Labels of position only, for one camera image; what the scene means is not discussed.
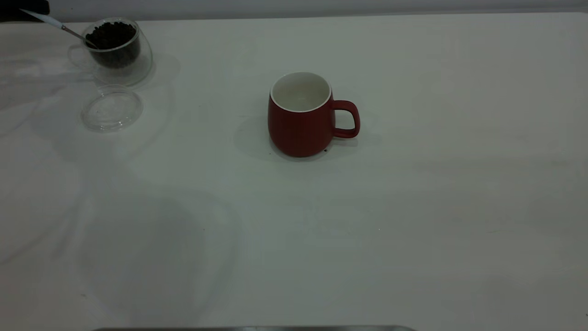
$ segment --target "coffee beans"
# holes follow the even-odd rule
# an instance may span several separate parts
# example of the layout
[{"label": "coffee beans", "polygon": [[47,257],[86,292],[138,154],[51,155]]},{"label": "coffee beans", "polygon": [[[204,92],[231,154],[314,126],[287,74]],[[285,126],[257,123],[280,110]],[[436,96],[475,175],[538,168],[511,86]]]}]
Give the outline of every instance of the coffee beans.
[{"label": "coffee beans", "polygon": [[[139,38],[135,38],[130,44],[122,48],[108,50],[125,45],[136,34],[137,30],[130,24],[107,22],[94,28],[91,34],[86,34],[86,39],[93,42],[101,50],[101,52],[90,52],[97,63],[107,68],[118,69],[125,68],[135,62],[141,52]],[[86,46],[91,49],[96,49],[88,43],[86,43]]]}]

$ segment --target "mug rim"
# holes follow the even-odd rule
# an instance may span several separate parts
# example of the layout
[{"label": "mug rim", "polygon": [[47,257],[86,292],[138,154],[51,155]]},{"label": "mug rim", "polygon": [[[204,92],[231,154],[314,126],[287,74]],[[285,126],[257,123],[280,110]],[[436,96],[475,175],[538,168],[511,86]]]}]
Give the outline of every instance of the mug rim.
[{"label": "mug rim", "polygon": [[[310,74],[310,75],[313,75],[313,76],[316,76],[316,77],[318,77],[318,78],[322,79],[322,80],[323,80],[325,83],[327,83],[327,86],[329,87],[329,95],[327,95],[326,99],[325,99],[325,100],[324,100],[324,101],[323,101],[323,102],[322,102],[320,105],[318,105],[318,106],[317,106],[317,107],[315,107],[315,108],[309,109],[309,110],[304,110],[304,111],[294,111],[294,110],[290,110],[290,109],[288,109],[288,108],[286,108],[286,107],[283,107],[283,106],[281,106],[281,105],[280,105],[280,104],[279,104],[279,103],[278,103],[278,102],[275,100],[275,98],[273,97],[273,88],[274,88],[274,87],[276,87],[276,84],[277,84],[277,83],[278,83],[280,80],[282,80],[283,78],[285,78],[285,77],[287,77],[287,76],[294,75],[294,74]],[[269,97],[272,99],[272,102],[273,102],[273,103],[274,103],[276,106],[278,106],[280,109],[283,109],[283,110],[285,110],[285,111],[294,112],[294,113],[299,113],[299,114],[303,114],[303,113],[305,113],[305,112],[311,112],[311,111],[315,111],[315,110],[319,109],[320,107],[324,106],[324,105],[325,105],[325,104],[326,104],[326,103],[327,103],[327,102],[328,102],[328,101],[331,99],[331,95],[333,95],[333,89],[331,88],[329,81],[328,81],[328,80],[326,80],[326,79],[325,79],[324,77],[322,77],[321,75],[319,75],[319,74],[315,74],[314,72],[310,72],[310,71],[295,71],[295,72],[289,72],[289,73],[287,73],[287,74],[285,74],[285,75],[281,76],[280,78],[278,78],[278,79],[277,79],[277,80],[276,80],[276,81],[275,81],[275,82],[272,84],[272,87],[269,89]]]},{"label": "mug rim", "polygon": [[94,22],[94,23],[90,24],[90,25],[89,25],[88,27],[86,27],[86,28],[84,29],[84,31],[82,32],[82,37],[86,38],[86,36],[84,36],[84,35],[86,34],[86,31],[87,31],[87,30],[88,30],[90,27],[94,27],[94,26],[96,26],[96,27],[99,27],[99,26],[101,26],[101,25],[102,25],[102,24],[104,24],[104,23],[109,23],[109,22],[112,22],[112,21],[119,21],[119,22],[120,22],[120,21],[126,21],[126,22],[130,22],[132,25],[134,25],[134,28],[135,28],[135,30],[136,30],[136,31],[135,31],[135,35],[133,36],[133,38],[131,38],[131,39],[130,39],[129,41],[127,41],[126,43],[124,43],[124,44],[122,44],[122,45],[120,45],[120,46],[117,46],[117,47],[115,47],[115,48],[108,48],[108,49],[96,49],[96,48],[91,48],[91,47],[88,47],[88,46],[86,45],[86,42],[85,42],[85,41],[81,41],[81,43],[82,43],[82,46],[83,46],[84,48],[86,48],[86,49],[87,49],[88,51],[90,51],[90,52],[96,52],[96,53],[112,52],[112,51],[116,51],[117,49],[121,49],[121,48],[123,48],[123,47],[125,47],[125,46],[128,46],[128,45],[129,45],[131,42],[134,42],[134,41],[137,39],[137,37],[139,36],[139,34],[141,33],[141,31],[139,30],[139,24],[137,24],[137,22],[133,21],[132,19],[128,19],[128,18],[125,18],[125,17],[119,17],[119,16],[117,16],[117,17],[108,17],[108,18],[100,19],[100,20],[98,20],[98,21],[96,21],[96,22]]}]

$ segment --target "red mug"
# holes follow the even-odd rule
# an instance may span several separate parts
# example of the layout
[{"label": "red mug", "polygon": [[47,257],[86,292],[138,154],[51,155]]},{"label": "red mug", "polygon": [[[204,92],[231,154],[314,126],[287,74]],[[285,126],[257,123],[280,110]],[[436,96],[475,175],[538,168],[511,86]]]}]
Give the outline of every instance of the red mug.
[{"label": "red mug", "polygon": [[[335,127],[335,110],[353,115],[355,128]],[[289,156],[306,157],[327,147],[333,137],[359,133],[358,108],[350,101],[333,100],[329,83],[311,72],[294,72],[278,79],[269,93],[269,135]]]}]

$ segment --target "spoon handle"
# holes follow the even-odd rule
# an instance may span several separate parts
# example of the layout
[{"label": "spoon handle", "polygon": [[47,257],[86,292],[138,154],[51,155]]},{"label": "spoon handle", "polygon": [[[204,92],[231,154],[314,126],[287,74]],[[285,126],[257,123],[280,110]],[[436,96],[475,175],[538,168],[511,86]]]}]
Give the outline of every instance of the spoon handle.
[{"label": "spoon handle", "polygon": [[56,20],[55,18],[53,18],[51,16],[38,14],[36,12],[28,11],[28,10],[22,9],[22,8],[21,8],[21,11],[24,11],[27,14],[29,14],[31,16],[34,16],[34,17],[40,19],[41,21],[43,21],[43,22],[45,22],[47,24],[51,24],[54,27],[56,27],[58,29],[61,29],[61,30],[65,31],[65,32],[67,32],[67,33],[75,36],[76,38],[79,38],[81,41],[87,42],[88,44],[90,44],[90,45],[94,46],[96,49],[98,49],[98,47],[93,42],[91,42],[90,40],[87,40],[86,38],[80,36],[79,34],[73,32],[73,31],[71,31],[68,27],[65,26],[65,24],[59,22],[58,20]]}]

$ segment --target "metal spoon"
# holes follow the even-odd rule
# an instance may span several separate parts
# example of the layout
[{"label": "metal spoon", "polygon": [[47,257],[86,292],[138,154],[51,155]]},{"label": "metal spoon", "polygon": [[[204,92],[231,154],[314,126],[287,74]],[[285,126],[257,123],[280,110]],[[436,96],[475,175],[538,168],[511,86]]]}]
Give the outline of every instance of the metal spoon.
[{"label": "metal spoon", "polygon": [[59,22],[58,20],[56,20],[55,18],[53,18],[53,17],[51,17],[51,16],[42,15],[42,14],[37,14],[36,12],[28,11],[28,10],[26,10],[26,9],[22,9],[22,8],[21,8],[21,11],[24,11],[24,12],[26,12],[27,14],[29,14],[29,15],[31,15],[31,16],[34,16],[34,17],[36,17],[36,18],[40,19],[41,21],[43,21],[43,22],[45,22],[45,23],[47,23],[47,24],[51,24],[51,25],[53,25],[54,27],[56,27],[56,28],[58,28],[58,29],[61,29],[61,30],[65,31],[65,32],[67,32],[67,33],[69,33],[69,34],[71,34],[71,35],[74,35],[74,36],[76,36],[76,37],[77,37],[77,38],[79,38],[81,41],[83,41],[83,42],[86,42],[86,43],[88,43],[88,44],[90,44],[90,45],[94,46],[96,49],[100,49],[100,48],[98,48],[98,46],[96,46],[96,45],[95,45],[93,42],[91,42],[90,40],[87,40],[86,38],[84,38],[84,37],[80,36],[79,34],[77,34],[77,33],[73,32],[73,31],[71,31],[71,30],[70,30],[68,27],[66,27],[66,26],[65,26],[65,24],[63,24],[63,23]]}]

